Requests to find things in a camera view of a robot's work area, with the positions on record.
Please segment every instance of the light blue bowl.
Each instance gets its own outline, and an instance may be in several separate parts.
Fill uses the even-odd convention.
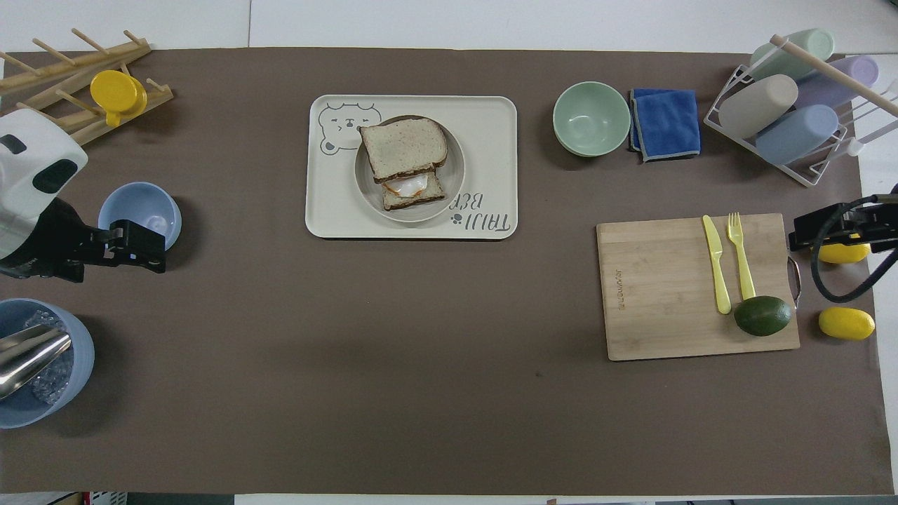
[[[108,230],[119,219],[134,221],[165,236],[165,250],[180,235],[180,209],[174,199],[151,182],[129,182],[113,191],[100,207],[97,226]]]
[[[555,101],[552,126],[561,145],[578,156],[610,153],[629,133],[629,107],[608,84],[587,81],[565,90]]]
[[[66,350],[66,353],[74,355],[72,374],[69,376],[66,389],[52,405],[35,398],[28,384],[0,400],[0,428],[26,426],[58,411],[81,392],[93,370],[91,334],[77,317],[57,306],[30,298],[10,298],[0,301],[0,335],[8,337],[23,330],[25,322],[39,310],[56,315],[72,338],[72,346]]]

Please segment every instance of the yellow knife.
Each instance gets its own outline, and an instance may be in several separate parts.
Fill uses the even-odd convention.
[[[724,272],[720,269],[720,256],[724,254],[724,245],[720,242],[720,235],[718,235],[718,231],[709,216],[702,216],[701,223],[705,226],[705,236],[708,238],[711,269],[714,271],[714,296],[718,300],[718,312],[729,314],[733,306],[730,305],[729,295],[726,292]]]

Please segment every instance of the bread slice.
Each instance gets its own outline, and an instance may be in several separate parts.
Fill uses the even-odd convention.
[[[410,205],[427,203],[429,201],[444,198],[446,198],[446,193],[443,191],[443,186],[440,185],[440,180],[436,178],[436,172],[430,171],[427,173],[427,187],[417,196],[403,198],[392,191],[383,188],[383,209],[394,210],[396,208],[406,208]]]
[[[411,177],[443,166],[448,154],[440,125],[427,118],[359,127],[374,182]]]

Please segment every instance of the yellow fork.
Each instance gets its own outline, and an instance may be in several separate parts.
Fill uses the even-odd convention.
[[[730,212],[729,221],[726,223],[726,237],[735,246],[736,257],[739,260],[739,289],[742,299],[754,297],[754,283],[752,273],[748,270],[748,258],[745,257],[744,236],[742,233],[742,219],[738,212]]]

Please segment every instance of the cutting board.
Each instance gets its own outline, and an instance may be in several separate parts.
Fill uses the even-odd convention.
[[[726,216],[713,217],[724,245],[720,260],[735,308],[741,301],[735,248]],[[788,250],[781,214],[742,216],[745,254],[757,295],[787,300]],[[717,311],[708,243],[700,217],[605,223],[595,228],[608,357],[677,358],[795,349],[796,318],[755,337]]]

